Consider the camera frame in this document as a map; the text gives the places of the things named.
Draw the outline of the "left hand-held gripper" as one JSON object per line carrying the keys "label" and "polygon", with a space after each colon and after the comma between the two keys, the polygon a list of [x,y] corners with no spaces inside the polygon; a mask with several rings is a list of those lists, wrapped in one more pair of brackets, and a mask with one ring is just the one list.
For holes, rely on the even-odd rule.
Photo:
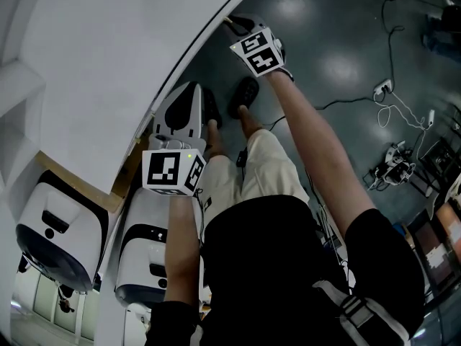
{"label": "left hand-held gripper", "polygon": [[203,99],[202,87],[189,81],[161,103],[153,119],[148,149],[143,152],[143,188],[159,195],[194,194],[206,165]]}

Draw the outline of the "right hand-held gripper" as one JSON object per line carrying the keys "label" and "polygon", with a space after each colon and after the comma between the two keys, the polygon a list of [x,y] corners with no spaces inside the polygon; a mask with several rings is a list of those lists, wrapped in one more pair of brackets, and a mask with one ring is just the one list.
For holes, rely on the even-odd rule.
{"label": "right hand-held gripper", "polygon": [[264,76],[285,67],[285,49],[265,21],[255,14],[228,16],[230,51],[255,76]]}

